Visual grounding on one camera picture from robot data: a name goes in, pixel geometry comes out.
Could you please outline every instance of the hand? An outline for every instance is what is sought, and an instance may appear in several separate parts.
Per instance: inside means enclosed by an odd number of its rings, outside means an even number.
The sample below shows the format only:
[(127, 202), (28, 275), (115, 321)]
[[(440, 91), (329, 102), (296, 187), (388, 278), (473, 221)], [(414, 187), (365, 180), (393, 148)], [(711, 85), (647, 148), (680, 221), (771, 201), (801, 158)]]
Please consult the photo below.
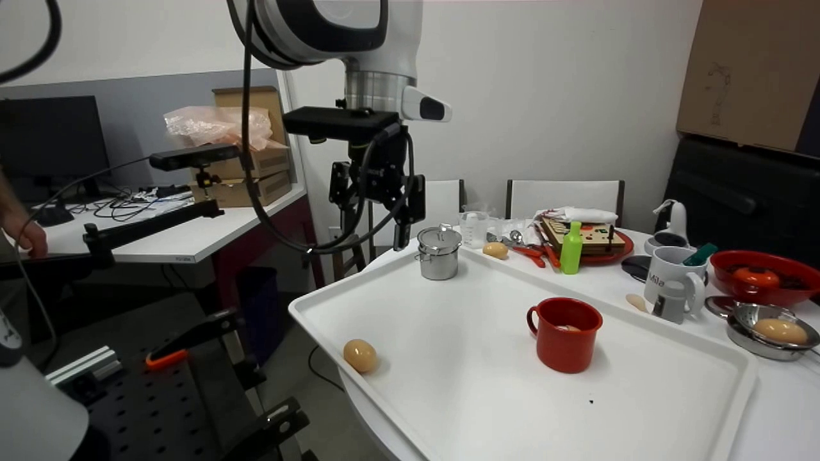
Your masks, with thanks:
[(3, 214), (0, 226), (21, 249), (28, 252), (31, 260), (49, 257), (46, 233), (35, 221), (28, 217), (28, 214), (22, 214), (22, 210), (21, 214)]

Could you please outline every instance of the monitor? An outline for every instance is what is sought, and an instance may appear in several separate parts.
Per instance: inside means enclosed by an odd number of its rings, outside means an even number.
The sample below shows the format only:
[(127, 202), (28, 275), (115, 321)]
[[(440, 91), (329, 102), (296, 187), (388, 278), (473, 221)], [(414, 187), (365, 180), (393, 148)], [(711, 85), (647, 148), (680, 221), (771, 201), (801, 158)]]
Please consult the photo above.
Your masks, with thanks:
[[(0, 100), (0, 167), (22, 202), (42, 202), (58, 187), (108, 170), (96, 100)], [(96, 182), (65, 192), (95, 194)]]

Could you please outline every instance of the bowl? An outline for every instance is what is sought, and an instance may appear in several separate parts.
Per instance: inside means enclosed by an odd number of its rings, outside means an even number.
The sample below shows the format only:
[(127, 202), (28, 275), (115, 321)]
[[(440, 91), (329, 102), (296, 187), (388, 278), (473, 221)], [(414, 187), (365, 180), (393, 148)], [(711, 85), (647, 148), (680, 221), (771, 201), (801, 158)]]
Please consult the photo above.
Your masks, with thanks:
[[(785, 331), (801, 331), (801, 339), (785, 339)], [(811, 351), (820, 343), (816, 331), (789, 311), (755, 303), (737, 303), (736, 311), (729, 311), (727, 339), (739, 348), (774, 361), (797, 361), (805, 351)]]
[(789, 308), (820, 292), (820, 272), (762, 252), (711, 253), (711, 285), (739, 301)]

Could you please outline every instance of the red mug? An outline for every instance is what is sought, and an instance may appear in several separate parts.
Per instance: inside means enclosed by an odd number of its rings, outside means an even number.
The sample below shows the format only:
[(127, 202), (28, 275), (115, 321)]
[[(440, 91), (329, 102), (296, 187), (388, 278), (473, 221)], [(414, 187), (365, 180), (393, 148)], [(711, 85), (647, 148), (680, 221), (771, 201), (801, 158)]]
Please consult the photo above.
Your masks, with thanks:
[(592, 365), (595, 333), (601, 324), (601, 315), (592, 304), (572, 298), (547, 298), (528, 311), (538, 360), (564, 374), (578, 374)]

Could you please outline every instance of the red bowl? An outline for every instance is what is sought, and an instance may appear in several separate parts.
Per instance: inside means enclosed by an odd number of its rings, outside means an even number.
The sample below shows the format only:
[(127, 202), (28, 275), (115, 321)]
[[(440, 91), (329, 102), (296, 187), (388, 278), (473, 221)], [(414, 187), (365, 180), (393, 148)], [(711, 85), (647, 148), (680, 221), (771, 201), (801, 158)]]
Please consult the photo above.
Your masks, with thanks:
[[(710, 262), (714, 266), (711, 285), (739, 303), (789, 308), (820, 292), (820, 272), (784, 257), (718, 252)], [(775, 281), (771, 285), (766, 278), (748, 278), (748, 272), (775, 275)]]

